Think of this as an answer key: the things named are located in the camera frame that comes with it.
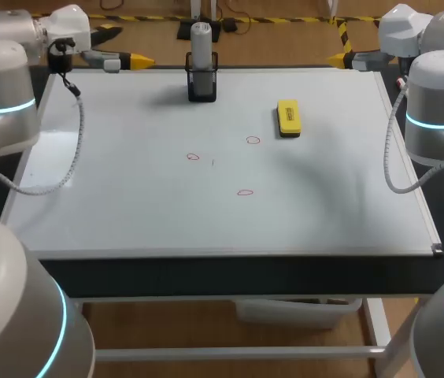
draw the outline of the cable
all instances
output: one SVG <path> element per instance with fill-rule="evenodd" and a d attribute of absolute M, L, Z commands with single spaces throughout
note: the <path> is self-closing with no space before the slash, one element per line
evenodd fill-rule
<path fill-rule="evenodd" d="M 247 28 L 243 33 L 237 33 L 237 32 L 235 32 L 235 34 L 237 34 L 237 35 L 245 35 L 246 33 L 248 33 L 248 32 L 250 31 L 250 28 L 252 27 L 252 17 L 250 17 L 250 15 L 249 15 L 247 12 L 245 12 L 244 10 L 235 10 L 235 9 L 232 9 L 232 8 L 229 6 L 229 4 L 228 4 L 228 0 L 224 0 L 224 4 L 225 4 L 225 6 L 228 7 L 228 9 L 229 9 L 231 12 L 233 12 L 233 13 L 244 14 L 245 16 L 248 17 L 248 28 Z"/>
<path fill-rule="evenodd" d="M 224 19 L 224 11 L 222 10 L 222 8 L 220 8 L 220 6 L 218 5 L 218 3 L 216 4 L 216 8 L 217 10 L 220 11 L 220 17 L 217 18 L 217 21 L 222 21 Z"/>
<path fill-rule="evenodd" d="M 103 6 L 103 0 L 99 0 L 99 8 L 101 10 L 116 10 L 116 9 L 119 9 L 123 5 L 124 5 L 124 0 L 120 0 L 120 3 L 117 4 L 116 6 L 111 6 L 111 7 L 107 8 L 106 6 Z"/>
<path fill-rule="evenodd" d="M 61 180 L 59 183 L 52 187 L 44 187 L 44 188 L 38 188 L 38 187 L 18 187 L 15 183 L 13 183 L 11 180 L 9 180 L 7 177 L 2 175 L 0 173 L 0 181 L 4 183 L 7 187 L 10 189 L 16 191 L 17 193 L 21 193 L 22 195 L 48 195 L 49 193 L 52 193 L 59 189 L 60 187 L 63 187 L 73 176 L 73 172 L 75 171 L 75 168 L 77 166 L 77 163 L 79 161 L 80 157 L 80 149 L 82 147 L 82 138 L 83 138 L 83 131 L 84 131 L 84 125 L 85 125 L 85 115 L 83 111 L 83 103 L 82 99 L 80 98 L 80 91 L 76 88 L 76 86 L 72 83 L 70 83 L 66 79 L 66 75 L 60 74 L 60 76 L 63 78 L 63 83 L 65 86 L 73 93 L 73 95 L 76 98 L 77 105 L 79 107 L 79 136 L 77 138 L 77 147 L 75 149 L 75 155 L 73 156 L 72 164 L 70 165 L 70 168 L 68 172 L 66 173 L 63 180 Z"/>
<path fill-rule="evenodd" d="M 413 185 L 406 188 L 398 188 L 395 187 L 392 184 L 392 180 L 390 178 L 390 172 L 388 168 L 388 155 L 390 152 L 390 141 L 392 138 L 392 133 L 394 132 L 393 126 L 395 121 L 395 114 L 397 113 L 397 110 L 399 106 L 401 105 L 401 101 L 404 98 L 405 91 L 408 89 L 408 84 L 406 83 L 402 89 L 401 93 L 399 93 L 397 100 L 395 100 L 394 107 L 392 108 L 392 112 L 390 114 L 390 118 L 388 119 L 388 127 L 387 127 L 387 137 L 385 138 L 385 153 L 383 155 L 383 169 L 385 172 L 385 181 L 387 182 L 388 187 L 394 192 L 399 195 L 403 195 L 405 193 L 409 193 L 411 191 L 414 191 L 418 187 L 421 187 L 424 183 L 429 181 L 430 178 L 435 176 L 436 173 L 441 172 L 444 170 L 444 161 L 441 162 L 439 165 L 436 165 L 435 167 L 429 169 L 423 176 L 420 177 L 418 181 L 416 181 Z"/>

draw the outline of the black cable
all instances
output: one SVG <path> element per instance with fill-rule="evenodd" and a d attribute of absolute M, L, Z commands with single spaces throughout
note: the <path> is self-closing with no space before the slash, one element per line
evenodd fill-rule
<path fill-rule="evenodd" d="M 222 8 L 220 8 L 220 6 L 217 4 L 216 8 L 220 11 L 220 17 L 217 18 L 217 21 L 222 21 L 222 19 L 224 18 L 224 12 L 222 11 Z"/>
<path fill-rule="evenodd" d="M 99 0 L 99 7 L 101 10 L 115 10 L 115 9 L 119 9 L 123 5 L 124 5 L 124 0 L 120 0 L 120 3 L 117 4 L 116 6 L 111 6 L 111 7 L 107 8 L 106 6 L 103 5 L 103 0 Z"/>
<path fill-rule="evenodd" d="M 245 16 L 248 17 L 248 28 L 247 28 L 243 33 L 237 33 L 237 32 L 235 32 L 235 34 L 237 34 L 237 35 L 244 35 L 244 34 L 248 33 L 248 32 L 250 31 L 250 28 L 252 27 L 252 17 L 250 17 L 250 15 L 249 15 L 246 11 L 244 11 L 244 10 L 235 10 L 235 9 L 232 9 L 232 8 L 229 6 L 229 4 L 228 4 L 228 0 L 224 0 L 224 4 L 225 4 L 225 6 L 227 6 L 227 7 L 229 8 L 229 10 L 230 10 L 231 12 L 233 12 L 233 13 L 244 14 Z"/>

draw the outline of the white cylinder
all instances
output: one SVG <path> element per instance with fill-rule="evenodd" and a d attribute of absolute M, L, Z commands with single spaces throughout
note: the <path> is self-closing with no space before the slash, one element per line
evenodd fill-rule
<path fill-rule="evenodd" d="M 87 322 L 0 224 L 0 378 L 88 378 L 93 367 Z"/>
<path fill-rule="evenodd" d="M 196 22 L 191 27 L 192 68 L 194 71 L 212 69 L 212 28 L 206 22 Z M 197 96 L 211 95 L 213 92 L 213 74 L 194 72 L 194 93 Z"/>

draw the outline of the hazard tape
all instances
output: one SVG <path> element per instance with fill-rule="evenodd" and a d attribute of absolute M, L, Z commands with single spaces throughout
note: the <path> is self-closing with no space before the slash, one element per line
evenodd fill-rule
<path fill-rule="evenodd" d="M 32 13 L 35 18 L 48 17 L 50 13 Z M 190 17 L 185 16 L 113 16 L 105 14 L 88 14 L 91 20 L 111 20 L 111 21 L 182 21 L 189 20 Z M 223 20 L 233 20 L 238 23 L 255 23 L 255 24 L 289 24 L 296 22 L 329 22 L 334 23 L 341 21 L 367 21 L 376 22 L 381 17 L 225 17 Z"/>
<path fill-rule="evenodd" d="M 50 13 L 33 13 L 35 18 L 47 17 Z M 185 16 L 113 16 L 105 14 L 89 14 L 91 20 L 110 20 L 110 21 L 182 21 L 189 20 L 189 17 Z M 290 24 L 290 23 L 315 23 L 315 22 L 328 22 L 329 24 L 336 25 L 341 38 L 342 48 L 345 53 L 353 52 L 350 40 L 348 39 L 348 32 L 346 30 L 347 22 L 349 21 L 364 21 L 372 22 L 377 28 L 379 28 L 379 22 L 381 17 L 225 17 L 223 20 L 233 20 L 237 23 L 255 23 L 255 24 Z"/>
<path fill-rule="evenodd" d="M 342 49 L 345 54 L 353 53 L 350 40 L 348 39 L 348 31 L 346 30 L 346 21 L 337 20 L 336 24 L 338 25 L 339 37 L 341 37 Z"/>

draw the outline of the white storage box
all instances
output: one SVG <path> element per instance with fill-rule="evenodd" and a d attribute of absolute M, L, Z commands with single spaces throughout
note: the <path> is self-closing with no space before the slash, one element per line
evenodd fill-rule
<path fill-rule="evenodd" d="M 362 299 L 359 298 L 333 302 L 324 304 L 244 299 L 235 301 L 235 304 L 241 321 L 308 328 L 333 328 L 343 316 L 357 312 L 362 306 Z"/>

